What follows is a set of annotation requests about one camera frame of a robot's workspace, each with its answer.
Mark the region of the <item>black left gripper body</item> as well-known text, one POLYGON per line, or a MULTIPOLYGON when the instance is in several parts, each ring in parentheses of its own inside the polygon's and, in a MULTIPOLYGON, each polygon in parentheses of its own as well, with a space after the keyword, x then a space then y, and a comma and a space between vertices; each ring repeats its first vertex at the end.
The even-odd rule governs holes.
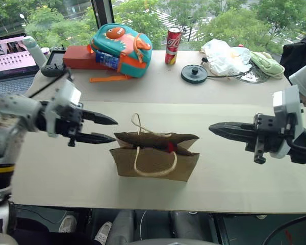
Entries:
POLYGON ((75 137, 82 129, 83 104, 76 106, 58 106, 58 118, 55 122, 55 133, 69 138, 68 146, 75 147, 75 137))

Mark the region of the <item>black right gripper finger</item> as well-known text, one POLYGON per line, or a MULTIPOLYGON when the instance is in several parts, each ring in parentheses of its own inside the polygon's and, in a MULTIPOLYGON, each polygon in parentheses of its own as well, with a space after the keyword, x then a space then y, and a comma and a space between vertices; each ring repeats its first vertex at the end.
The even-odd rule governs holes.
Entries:
POLYGON ((256 135, 251 131, 227 132, 223 130, 212 130, 212 132, 220 137, 233 141, 250 143, 250 142, 255 142, 256 140, 256 135))
POLYGON ((253 131, 254 124, 248 124, 243 122, 219 122, 209 126, 209 130, 212 132, 226 131, 226 132, 244 132, 253 131))

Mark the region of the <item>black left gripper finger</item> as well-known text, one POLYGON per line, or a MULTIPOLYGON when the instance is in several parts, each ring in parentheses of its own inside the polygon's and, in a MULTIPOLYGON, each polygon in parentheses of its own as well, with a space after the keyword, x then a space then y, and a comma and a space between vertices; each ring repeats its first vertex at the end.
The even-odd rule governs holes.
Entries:
POLYGON ((75 136, 75 140, 77 142, 90 143, 90 144, 102 144, 102 143, 110 143, 116 141, 116 139, 113 137, 99 133, 91 133, 91 134, 77 133, 75 136))
POLYGON ((117 125, 118 122, 104 114, 82 110, 82 119, 89 120, 100 125, 117 125))

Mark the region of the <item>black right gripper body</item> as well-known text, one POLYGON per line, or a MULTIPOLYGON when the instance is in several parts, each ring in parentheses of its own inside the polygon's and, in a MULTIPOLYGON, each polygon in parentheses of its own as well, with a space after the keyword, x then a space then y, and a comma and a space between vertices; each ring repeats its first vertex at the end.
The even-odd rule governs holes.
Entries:
POLYGON ((275 116, 257 113, 253 118, 253 137, 245 150, 254 153, 254 162, 264 164, 264 153, 276 153, 284 140, 281 127, 275 116))

